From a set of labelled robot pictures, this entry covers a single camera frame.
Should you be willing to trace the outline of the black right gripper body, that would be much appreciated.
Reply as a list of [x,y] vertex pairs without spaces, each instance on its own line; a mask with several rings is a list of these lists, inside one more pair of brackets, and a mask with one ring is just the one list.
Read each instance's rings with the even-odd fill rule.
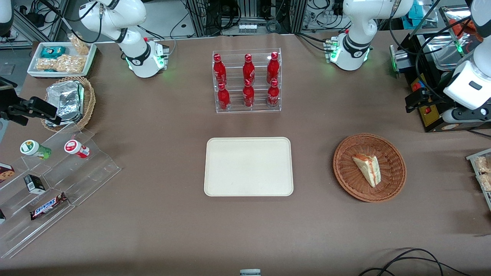
[[11,105],[19,103],[19,97],[15,91],[18,84],[5,78],[0,79],[0,111],[5,112]]

